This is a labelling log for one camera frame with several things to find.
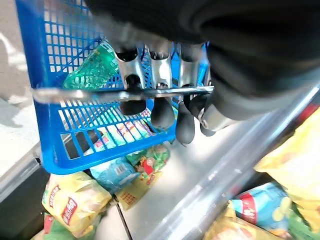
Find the yellow chip bag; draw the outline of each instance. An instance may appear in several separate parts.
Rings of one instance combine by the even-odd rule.
[[[238,217],[231,203],[205,233],[203,240],[280,240]]]
[[[162,172],[153,172],[148,178],[143,176],[136,178],[115,195],[124,210],[133,207],[161,177]]]
[[[51,174],[42,197],[44,208],[76,238],[104,209],[111,195],[84,172]]]
[[[256,166],[280,183],[312,231],[320,231],[320,108]]]

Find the packaged snack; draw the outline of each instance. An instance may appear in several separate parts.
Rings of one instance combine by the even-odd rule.
[[[146,109],[141,115],[148,115],[150,116],[150,110]],[[116,123],[120,121],[126,120],[121,113],[118,113],[113,107],[110,107],[104,114],[97,116],[97,120],[94,120],[94,124],[90,124],[91,127],[94,125],[105,125],[110,123]],[[122,146],[126,143],[132,143],[136,140],[140,140],[142,138],[147,138],[154,135],[153,132],[150,131],[148,124],[140,119],[140,120],[131,120],[126,121],[125,123],[117,123],[114,125],[108,125],[105,129],[104,127],[98,128],[100,132],[103,133],[103,142],[105,143],[108,149],[114,148],[117,145]],[[95,150],[97,152],[105,150],[105,147],[101,140],[97,141],[99,147]]]
[[[152,173],[149,178],[139,177],[115,193],[124,210],[134,206],[155,185],[161,177],[161,172]]]
[[[292,205],[289,214],[289,233],[295,240],[320,240],[320,232],[311,231],[295,204]]]
[[[312,231],[320,231],[320,108],[256,166],[288,193]]]
[[[44,235],[43,240],[93,240],[95,238],[97,226],[101,220],[101,215],[98,215],[92,222],[92,225],[87,227],[83,232],[82,237],[75,237],[69,232],[59,221],[51,214],[44,214]]]
[[[238,217],[232,204],[213,222],[203,240],[279,240],[277,236]]]
[[[126,155],[125,158],[131,163],[132,166],[135,166],[140,162],[140,158],[142,156],[145,156],[146,153],[147,153],[147,148],[130,153]]]
[[[111,195],[84,172],[51,174],[42,197],[44,208],[75,237],[86,230],[111,199]]]
[[[165,145],[152,146],[139,156],[138,161],[135,161],[137,162],[135,168],[142,177],[148,178],[150,174],[160,171],[166,165],[169,157],[170,152]]]
[[[169,156],[170,152],[163,144],[131,154],[130,162],[132,164],[137,163],[135,168],[141,173],[141,176],[125,186],[121,191],[116,192],[115,195],[124,210],[130,209],[136,204],[157,182],[162,175],[159,170],[166,165]]]
[[[91,167],[90,171],[93,178],[110,194],[120,191],[140,175],[124,157]]]
[[[276,183],[248,190],[232,200],[236,216],[268,232],[286,238],[291,200]]]
[[[98,141],[96,141],[93,146],[94,146],[94,150],[96,152],[100,152],[100,151],[103,151],[105,150],[105,146],[107,149],[112,149],[114,147],[116,147],[117,145],[115,144],[115,142],[112,140],[112,138],[110,137],[109,133],[108,132],[104,132],[103,135],[101,136],[101,139],[103,140],[103,143],[102,141],[99,139]],[[84,156],[87,156],[87,155],[90,155],[90,154],[93,154],[94,151],[93,149],[90,147],[87,151],[85,151],[83,153]]]
[[[103,40],[84,60],[80,67],[71,72],[63,82],[67,89],[98,89],[117,75],[119,66],[108,41]]]

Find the floor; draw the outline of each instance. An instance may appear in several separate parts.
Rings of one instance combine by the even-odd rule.
[[[39,141],[14,0],[0,7],[0,112],[1,177]]]

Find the black rubber tip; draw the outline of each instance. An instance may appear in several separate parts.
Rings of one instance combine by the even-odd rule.
[[[178,106],[175,136],[181,144],[190,144],[195,137],[194,116],[191,115],[183,102],[180,102]]]
[[[205,135],[206,137],[211,137],[213,135],[215,135],[215,131],[211,131],[209,129],[204,128],[204,126],[202,126],[202,124],[200,123],[200,130],[202,132],[203,135]]]
[[[151,123],[159,129],[167,129],[175,123],[175,114],[170,98],[158,97],[154,99]]]
[[[122,101],[120,110],[123,115],[131,116],[143,112],[147,107],[146,100]]]
[[[208,94],[197,95],[190,101],[188,105],[188,110],[196,118],[198,118],[200,111],[205,107],[207,98]]]

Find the shopping basket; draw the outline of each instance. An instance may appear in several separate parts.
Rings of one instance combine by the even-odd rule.
[[[83,16],[90,16],[82,0],[65,0],[69,9],[74,11],[56,14],[56,9],[39,0],[16,0],[18,19],[22,41],[26,55],[31,87],[62,87],[68,73],[76,70],[88,54],[95,49],[104,38],[103,33],[95,25],[88,27],[82,24]],[[81,13],[77,25],[69,22],[70,14]],[[179,61],[172,61],[173,72],[177,72]],[[150,60],[145,54],[142,66],[146,86],[151,88]],[[105,83],[104,88],[121,89],[120,76],[114,76]],[[147,101],[147,110],[134,116],[124,116],[118,103],[66,101],[61,104],[42,104],[34,102],[40,142],[42,163],[49,173],[64,175],[88,169],[103,162],[125,156],[175,138],[175,125],[166,131],[160,131],[151,124],[150,113],[153,100]],[[111,127],[120,134],[122,142],[117,143]],[[123,128],[128,134],[124,136]],[[103,129],[115,144],[105,144]],[[105,150],[94,148],[91,136],[100,140]],[[69,144],[76,153],[71,157],[66,148]],[[85,154],[86,149],[92,154]]]

